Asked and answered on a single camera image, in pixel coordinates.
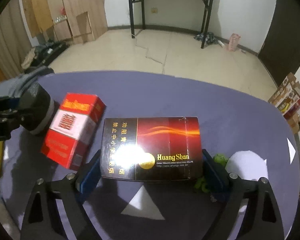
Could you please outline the red white cigarette carton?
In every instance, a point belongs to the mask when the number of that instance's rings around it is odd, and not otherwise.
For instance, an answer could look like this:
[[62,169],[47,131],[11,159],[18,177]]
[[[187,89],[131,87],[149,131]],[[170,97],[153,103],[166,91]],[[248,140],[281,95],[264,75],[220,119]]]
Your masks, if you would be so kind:
[[47,131],[42,154],[64,168],[77,171],[105,109],[97,95],[66,94]]

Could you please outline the red silver cigarette carton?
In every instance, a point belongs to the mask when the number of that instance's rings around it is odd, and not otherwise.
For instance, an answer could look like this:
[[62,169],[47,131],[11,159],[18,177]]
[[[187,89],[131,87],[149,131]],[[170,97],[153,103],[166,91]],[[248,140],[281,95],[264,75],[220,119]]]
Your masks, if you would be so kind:
[[101,176],[131,181],[198,178],[203,155],[197,117],[106,118]]

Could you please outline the lavender plush toy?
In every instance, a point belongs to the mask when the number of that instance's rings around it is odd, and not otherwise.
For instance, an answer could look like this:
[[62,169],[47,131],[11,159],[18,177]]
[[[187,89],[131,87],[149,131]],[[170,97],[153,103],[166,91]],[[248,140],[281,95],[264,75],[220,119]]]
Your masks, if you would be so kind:
[[[238,175],[239,178],[249,181],[258,181],[261,178],[269,178],[267,161],[253,151],[238,151],[230,157],[219,153],[211,157],[216,163],[223,165],[226,172],[228,172],[228,175],[234,173]],[[202,191],[203,193],[210,193],[206,188],[203,175],[195,182],[194,189],[196,191]]]

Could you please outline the black foam cylinder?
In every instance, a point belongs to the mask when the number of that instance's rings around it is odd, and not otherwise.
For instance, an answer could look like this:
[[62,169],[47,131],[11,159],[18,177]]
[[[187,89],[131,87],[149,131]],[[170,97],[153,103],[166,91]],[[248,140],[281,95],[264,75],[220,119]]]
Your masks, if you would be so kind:
[[21,125],[33,135],[42,133],[50,125],[56,106],[50,94],[34,82],[19,101]]

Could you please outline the purple tablecloth with triangles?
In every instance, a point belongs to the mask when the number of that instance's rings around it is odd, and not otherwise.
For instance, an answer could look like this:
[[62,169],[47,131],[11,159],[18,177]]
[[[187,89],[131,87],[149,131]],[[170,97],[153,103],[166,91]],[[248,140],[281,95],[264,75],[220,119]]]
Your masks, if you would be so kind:
[[[289,233],[299,198],[299,158],[289,154],[296,145],[289,125],[266,101],[210,83],[140,72],[51,74],[39,83],[57,102],[68,93],[98,95],[106,118],[197,117],[202,147],[210,154],[250,150],[266,160],[284,233]],[[17,226],[37,179],[60,180],[69,172],[41,153],[43,140],[19,128],[6,142],[0,194]],[[103,239],[202,239],[220,205],[186,181],[104,179],[84,207]]]

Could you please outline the black open suitcase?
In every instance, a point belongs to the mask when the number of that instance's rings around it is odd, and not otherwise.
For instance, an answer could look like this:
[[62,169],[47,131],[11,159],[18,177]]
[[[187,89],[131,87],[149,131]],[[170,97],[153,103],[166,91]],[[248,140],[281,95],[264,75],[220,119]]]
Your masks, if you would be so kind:
[[27,72],[41,66],[49,66],[61,53],[69,48],[65,41],[51,41],[33,47],[21,64],[22,69]]

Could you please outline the small brown cardboard box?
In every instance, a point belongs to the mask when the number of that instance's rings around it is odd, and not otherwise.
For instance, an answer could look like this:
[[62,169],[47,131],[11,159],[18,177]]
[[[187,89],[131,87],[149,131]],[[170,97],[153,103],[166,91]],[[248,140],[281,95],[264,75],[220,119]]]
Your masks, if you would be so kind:
[[297,134],[300,132],[300,115],[295,113],[291,118],[288,119],[288,124],[293,132]]

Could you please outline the red fire extinguisher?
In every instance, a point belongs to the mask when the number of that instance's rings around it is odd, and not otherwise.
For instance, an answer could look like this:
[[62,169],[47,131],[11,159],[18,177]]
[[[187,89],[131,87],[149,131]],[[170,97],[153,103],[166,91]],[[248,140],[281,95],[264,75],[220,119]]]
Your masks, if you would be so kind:
[[287,111],[283,116],[286,120],[289,120],[300,109],[300,99]]

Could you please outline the printed cardboard box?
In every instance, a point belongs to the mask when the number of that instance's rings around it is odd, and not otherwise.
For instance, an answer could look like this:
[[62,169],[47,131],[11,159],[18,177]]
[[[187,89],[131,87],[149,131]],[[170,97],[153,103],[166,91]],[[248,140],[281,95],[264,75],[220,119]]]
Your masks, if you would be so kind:
[[300,99],[300,82],[293,73],[289,73],[268,102],[284,116]]

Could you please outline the pink bag on floor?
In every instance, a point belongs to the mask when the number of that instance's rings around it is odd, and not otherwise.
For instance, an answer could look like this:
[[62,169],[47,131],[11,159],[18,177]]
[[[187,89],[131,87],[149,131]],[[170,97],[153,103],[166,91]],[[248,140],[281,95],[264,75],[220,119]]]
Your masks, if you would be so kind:
[[237,49],[237,46],[239,44],[241,36],[235,33],[232,33],[229,39],[229,43],[227,46],[228,51],[235,51]]

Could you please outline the dark clothes pile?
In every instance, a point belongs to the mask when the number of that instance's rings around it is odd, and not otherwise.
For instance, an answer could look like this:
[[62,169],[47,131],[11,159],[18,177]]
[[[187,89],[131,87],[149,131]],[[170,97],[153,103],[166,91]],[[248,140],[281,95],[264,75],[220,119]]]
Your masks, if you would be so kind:
[[[204,33],[198,34],[194,37],[195,40],[202,42],[204,38]],[[212,44],[219,44],[219,40],[215,37],[214,33],[207,32],[205,37],[205,44],[212,45]]]

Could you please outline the dark door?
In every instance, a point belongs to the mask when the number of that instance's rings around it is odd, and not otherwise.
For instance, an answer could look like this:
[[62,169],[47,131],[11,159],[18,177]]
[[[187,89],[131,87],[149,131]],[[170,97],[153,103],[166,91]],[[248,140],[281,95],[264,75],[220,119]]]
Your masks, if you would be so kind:
[[300,6],[295,0],[276,0],[273,19],[258,58],[277,85],[299,69]]

